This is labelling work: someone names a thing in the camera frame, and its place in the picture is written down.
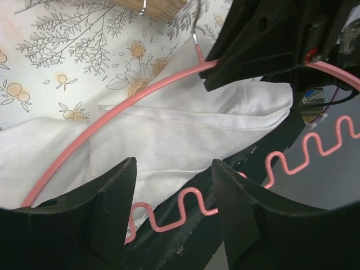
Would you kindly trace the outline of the white cloth garment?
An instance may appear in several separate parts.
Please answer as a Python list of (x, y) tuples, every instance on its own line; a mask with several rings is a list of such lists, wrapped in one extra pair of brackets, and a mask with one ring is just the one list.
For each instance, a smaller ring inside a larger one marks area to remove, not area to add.
[[(149, 84), (197, 63), (188, 40)], [(52, 177), (35, 204), (135, 157), (133, 200), (155, 208), (213, 159), (239, 152), (278, 127), (292, 104), (287, 83), (243, 80), (208, 92), (198, 75), (188, 76), (140, 100), (97, 131)], [(115, 106), (95, 105), (87, 122), (40, 117), (1, 128), (1, 207), (19, 208), (55, 158)]]

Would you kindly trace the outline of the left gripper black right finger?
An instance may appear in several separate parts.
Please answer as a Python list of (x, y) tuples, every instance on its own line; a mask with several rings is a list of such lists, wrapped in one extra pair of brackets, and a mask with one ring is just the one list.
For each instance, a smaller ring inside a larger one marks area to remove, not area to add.
[(315, 208), (237, 182), (244, 204), (256, 212), (259, 235), (250, 245), (225, 242), (230, 269), (358, 269), (359, 203)]

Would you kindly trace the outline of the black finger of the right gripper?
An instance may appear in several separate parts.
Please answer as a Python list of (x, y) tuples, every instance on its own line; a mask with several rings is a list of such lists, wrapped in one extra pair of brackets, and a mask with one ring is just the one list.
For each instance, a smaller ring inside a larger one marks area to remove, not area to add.
[(318, 51), (327, 21), (322, 1), (233, 1), (207, 56), (206, 90), (235, 81), (292, 70)]

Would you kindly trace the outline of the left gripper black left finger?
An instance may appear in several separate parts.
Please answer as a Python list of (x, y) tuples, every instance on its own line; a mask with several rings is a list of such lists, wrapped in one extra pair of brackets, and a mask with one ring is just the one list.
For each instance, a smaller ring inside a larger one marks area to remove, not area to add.
[(38, 207), (1, 210), (2, 269), (120, 269), (136, 184), (129, 157)]

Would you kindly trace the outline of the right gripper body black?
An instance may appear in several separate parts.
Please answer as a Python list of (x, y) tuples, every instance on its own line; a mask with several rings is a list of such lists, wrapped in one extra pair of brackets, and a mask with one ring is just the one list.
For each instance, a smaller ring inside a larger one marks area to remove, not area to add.
[(292, 88), (355, 87), (344, 79), (314, 68), (325, 62), (359, 77), (359, 1), (294, 1), (299, 20), (299, 66), (292, 71)]

